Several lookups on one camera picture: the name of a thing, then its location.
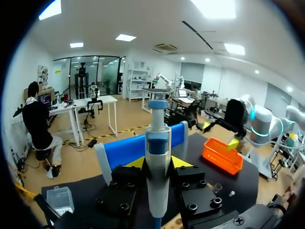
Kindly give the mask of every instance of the ceiling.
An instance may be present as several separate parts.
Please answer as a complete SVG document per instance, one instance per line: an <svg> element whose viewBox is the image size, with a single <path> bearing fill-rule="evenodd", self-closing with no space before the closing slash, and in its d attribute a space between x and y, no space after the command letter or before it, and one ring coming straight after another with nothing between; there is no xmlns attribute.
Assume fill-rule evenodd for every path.
<svg viewBox="0 0 305 229"><path fill-rule="evenodd" d="M178 48L172 61L231 68L286 90L305 104L305 61L283 15L266 0L235 0L236 18L205 18L190 0L61 0L62 14L37 21L31 33L54 56L78 51L124 53L160 43ZM213 50L182 21L190 24ZM117 41L120 34L137 38ZM69 44L84 42L83 48ZM224 43L244 46L245 56L228 54Z"/></svg>

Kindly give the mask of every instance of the black table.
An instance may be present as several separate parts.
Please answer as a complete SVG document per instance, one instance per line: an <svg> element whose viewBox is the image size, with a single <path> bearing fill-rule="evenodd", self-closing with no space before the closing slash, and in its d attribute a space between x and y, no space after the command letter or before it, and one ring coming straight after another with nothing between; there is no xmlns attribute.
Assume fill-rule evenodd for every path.
<svg viewBox="0 0 305 229"><path fill-rule="evenodd" d="M216 167L214 164L204 160L201 157L203 144L207 138L200 134L189 136L189 145L185 161L199 165L205 168L205 180L210 184L219 183L223 189L218 192L218 196L223 199L223 211L229 213L232 210L237 210L239 213L246 211L248 208L256 204L258 190L258 170L257 168L244 161L243 169L235 176L229 175ZM178 152L173 149L173 155L178 155ZM115 228L116 221L108 217L104 217L94 210L96 198L101 196L101 193L107 187L102 175L88 178L85 180L71 182L59 187L69 187L74 204L74 214L79 219L89 221L95 226L113 225ZM47 190L53 189L55 186L43 187L41 193L46 199ZM229 197L231 191L235 192L233 197ZM168 209L162 219L164 225L179 213L173 191L170 189L168 198ZM149 212L147 189L144 190L142 199L137 208L135 229L149 228L153 226L153 217Z"/></svg>

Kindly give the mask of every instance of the laptop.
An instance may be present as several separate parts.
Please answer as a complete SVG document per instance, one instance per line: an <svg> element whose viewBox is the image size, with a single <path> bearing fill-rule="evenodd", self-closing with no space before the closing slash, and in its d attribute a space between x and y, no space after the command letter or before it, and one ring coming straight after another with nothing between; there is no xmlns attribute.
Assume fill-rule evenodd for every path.
<svg viewBox="0 0 305 229"><path fill-rule="evenodd" d="M178 89L178 97L179 100L183 103L191 104L193 102L193 100L187 97L187 92L185 89Z"/></svg>
<svg viewBox="0 0 305 229"><path fill-rule="evenodd" d="M52 107L51 93L39 95L37 99L41 101L43 104L45 104L48 110L51 110Z"/></svg>

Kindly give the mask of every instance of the glass wall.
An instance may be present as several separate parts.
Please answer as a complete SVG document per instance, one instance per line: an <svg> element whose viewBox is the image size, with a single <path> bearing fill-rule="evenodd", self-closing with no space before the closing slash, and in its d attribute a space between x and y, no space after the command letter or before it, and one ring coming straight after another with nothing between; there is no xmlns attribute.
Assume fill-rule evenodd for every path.
<svg viewBox="0 0 305 229"><path fill-rule="evenodd" d="M59 95L69 92L69 71L71 58L54 61L49 70L48 87L54 88Z"/></svg>
<svg viewBox="0 0 305 229"><path fill-rule="evenodd" d="M101 95L117 93L119 60L118 57L99 57L97 85Z"/></svg>
<svg viewBox="0 0 305 229"><path fill-rule="evenodd" d="M89 85L96 83L97 56L73 57L70 69L71 99L87 98Z"/></svg>

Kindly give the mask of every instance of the computer monitor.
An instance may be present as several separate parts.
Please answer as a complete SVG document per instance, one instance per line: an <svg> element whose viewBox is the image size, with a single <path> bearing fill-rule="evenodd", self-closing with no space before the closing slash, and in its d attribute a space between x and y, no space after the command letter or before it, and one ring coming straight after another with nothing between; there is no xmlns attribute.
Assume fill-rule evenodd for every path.
<svg viewBox="0 0 305 229"><path fill-rule="evenodd" d="M38 96L38 101L41 101L43 104L45 104L48 108L48 110L52 107L52 100L51 100L51 93L46 93Z"/></svg>
<svg viewBox="0 0 305 229"><path fill-rule="evenodd" d="M184 89L178 89L178 97L179 98L187 98L187 92Z"/></svg>

